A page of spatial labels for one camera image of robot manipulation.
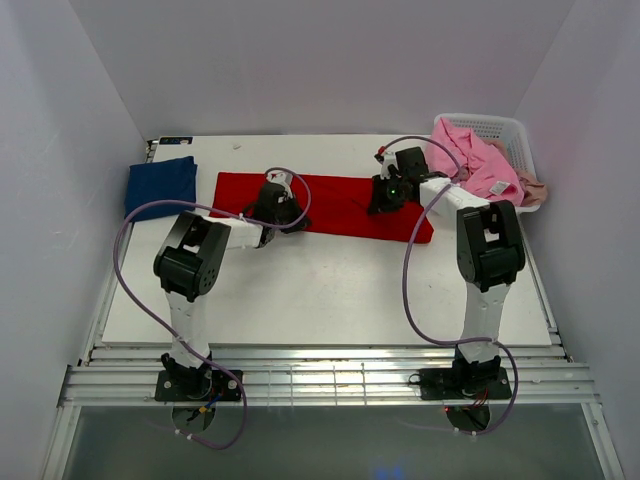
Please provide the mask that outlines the red t-shirt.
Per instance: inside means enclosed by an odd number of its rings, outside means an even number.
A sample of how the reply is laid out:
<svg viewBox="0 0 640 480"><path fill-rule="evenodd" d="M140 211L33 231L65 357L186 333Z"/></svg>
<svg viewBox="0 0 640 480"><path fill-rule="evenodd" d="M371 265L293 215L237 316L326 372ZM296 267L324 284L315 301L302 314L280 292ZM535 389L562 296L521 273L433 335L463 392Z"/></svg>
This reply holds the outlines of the red t-shirt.
<svg viewBox="0 0 640 480"><path fill-rule="evenodd" d="M260 188L275 177L221 172L212 206L234 214L252 211ZM367 178L305 174L291 182L291 190L301 207L311 204L311 225L305 232L407 242L423 212L421 206L409 203L396 212L368 214L373 182Z"/></svg>

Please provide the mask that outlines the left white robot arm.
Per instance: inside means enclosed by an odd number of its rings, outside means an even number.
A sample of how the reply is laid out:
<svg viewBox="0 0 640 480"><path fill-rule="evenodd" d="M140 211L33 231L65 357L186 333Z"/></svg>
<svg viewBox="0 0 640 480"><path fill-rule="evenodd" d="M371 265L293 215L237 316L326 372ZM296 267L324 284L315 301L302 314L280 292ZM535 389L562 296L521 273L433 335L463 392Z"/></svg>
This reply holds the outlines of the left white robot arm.
<svg viewBox="0 0 640 480"><path fill-rule="evenodd" d="M153 265L169 305L171 328L177 333L171 350L161 356L158 401L241 399L242 372L228 375L207 364L211 349L204 338L205 296L228 250L261 248L278 230L293 233L311 225L291 189L292 181L283 171L273 174L237 219L209 220L192 212L178 216Z"/></svg>

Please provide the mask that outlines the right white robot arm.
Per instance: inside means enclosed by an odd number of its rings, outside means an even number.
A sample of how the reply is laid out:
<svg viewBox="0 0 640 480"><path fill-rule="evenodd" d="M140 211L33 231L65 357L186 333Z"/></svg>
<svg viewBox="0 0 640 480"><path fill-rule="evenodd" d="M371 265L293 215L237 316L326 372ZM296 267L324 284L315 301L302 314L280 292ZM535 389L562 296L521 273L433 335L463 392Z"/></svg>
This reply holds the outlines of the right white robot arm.
<svg viewBox="0 0 640 480"><path fill-rule="evenodd" d="M419 387L424 400L511 398L498 336L507 294L525 266L514 205L475 196L445 173L430 170L418 147L392 152L383 146L375 158L381 170L372 179L369 214L396 212L413 202L425 213L449 219L455 228L457 267L466 285L461 337L440 343L454 350L451 366L420 369L411 384Z"/></svg>

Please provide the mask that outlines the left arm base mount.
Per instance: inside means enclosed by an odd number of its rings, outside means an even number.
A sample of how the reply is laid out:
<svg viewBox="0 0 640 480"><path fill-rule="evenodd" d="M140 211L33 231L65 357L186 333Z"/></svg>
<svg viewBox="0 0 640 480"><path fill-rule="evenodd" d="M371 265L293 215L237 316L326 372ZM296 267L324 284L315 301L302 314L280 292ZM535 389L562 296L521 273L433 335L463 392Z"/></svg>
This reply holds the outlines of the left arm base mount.
<svg viewBox="0 0 640 480"><path fill-rule="evenodd" d="M188 433L207 430L223 404L241 402L238 382L219 370L178 374L163 370L157 377L154 400L172 406L174 425Z"/></svg>

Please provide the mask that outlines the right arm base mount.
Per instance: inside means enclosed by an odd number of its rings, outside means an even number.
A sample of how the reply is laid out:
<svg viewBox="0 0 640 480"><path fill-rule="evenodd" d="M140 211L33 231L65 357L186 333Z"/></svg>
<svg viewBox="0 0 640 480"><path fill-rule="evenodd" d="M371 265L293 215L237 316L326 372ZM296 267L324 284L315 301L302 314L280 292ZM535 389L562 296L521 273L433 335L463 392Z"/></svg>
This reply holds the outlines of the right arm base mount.
<svg viewBox="0 0 640 480"><path fill-rule="evenodd" d="M418 388L423 401L442 401L452 427L470 433L488 429L490 400L511 400L513 396L504 368L499 369L494 379L471 381L465 385L454 378L453 369L423 368L412 373L407 384Z"/></svg>

